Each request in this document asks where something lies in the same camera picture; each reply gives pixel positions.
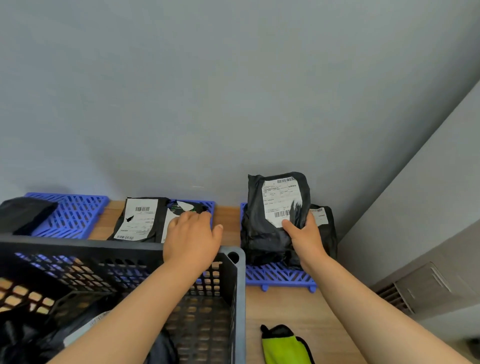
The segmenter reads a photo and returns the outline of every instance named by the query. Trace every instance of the hand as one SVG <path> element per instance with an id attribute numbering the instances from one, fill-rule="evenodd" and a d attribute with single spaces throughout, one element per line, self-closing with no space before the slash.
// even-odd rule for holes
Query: hand
<path id="1" fill-rule="evenodd" d="M 300 264 L 308 274 L 310 274 L 311 267 L 320 259 L 328 257 L 311 211 L 308 212 L 303 229 L 297 228 L 288 220 L 282 221 L 282 227 L 292 238 L 293 248 L 300 258 Z"/>
<path id="2" fill-rule="evenodd" d="M 209 212 L 186 211 L 168 224 L 163 246 L 163 260 L 177 262 L 195 270 L 197 275 L 207 270 L 215 259 L 222 241 L 223 226 L 210 230 Z"/>

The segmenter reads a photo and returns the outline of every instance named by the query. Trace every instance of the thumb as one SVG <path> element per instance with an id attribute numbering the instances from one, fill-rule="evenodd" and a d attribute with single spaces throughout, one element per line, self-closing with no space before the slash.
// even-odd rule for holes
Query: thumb
<path id="1" fill-rule="evenodd" d="M 216 242 L 219 246 L 222 243 L 222 235 L 223 235 L 223 225 L 217 225 L 212 230 L 212 237 L 213 241 Z"/>
<path id="2" fill-rule="evenodd" d="M 282 221 L 283 229 L 290 235 L 290 238 L 295 238 L 300 229 L 293 225 L 289 220 Z"/>

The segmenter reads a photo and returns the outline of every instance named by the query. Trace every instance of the person's left hand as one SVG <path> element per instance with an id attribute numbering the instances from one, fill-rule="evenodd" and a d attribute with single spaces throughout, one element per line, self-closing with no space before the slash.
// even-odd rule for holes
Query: person's left hand
<path id="1" fill-rule="evenodd" d="M 163 260 L 178 262 L 195 269 L 200 274 L 215 259 L 222 241 L 223 226 L 210 230 L 209 212 L 197 214 L 186 211 L 168 224 L 163 247 Z"/>

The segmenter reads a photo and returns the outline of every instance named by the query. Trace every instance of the human arm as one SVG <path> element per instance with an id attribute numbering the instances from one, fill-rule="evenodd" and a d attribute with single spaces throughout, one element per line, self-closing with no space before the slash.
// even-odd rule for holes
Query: human arm
<path id="1" fill-rule="evenodd" d="M 208 212 L 184 212 L 168 225 L 164 264 L 49 364 L 143 363 L 168 316 L 214 260 L 223 227 Z"/>
<path id="2" fill-rule="evenodd" d="M 369 364 L 470 363 L 330 258 L 311 212 L 303 229 L 288 220 L 282 225 L 303 269 Z"/>

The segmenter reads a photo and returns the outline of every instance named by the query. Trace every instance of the forearm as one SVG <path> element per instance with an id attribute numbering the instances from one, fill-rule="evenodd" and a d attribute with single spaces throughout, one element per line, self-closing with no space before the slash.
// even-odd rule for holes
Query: forearm
<path id="1" fill-rule="evenodd" d="M 197 278 L 193 267 L 163 264 L 50 363 L 143 363 L 171 311 Z"/>
<path id="2" fill-rule="evenodd" d="M 335 260 L 322 256 L 311 261 L 308 270 L 368 363 L 469 363 Z"/>

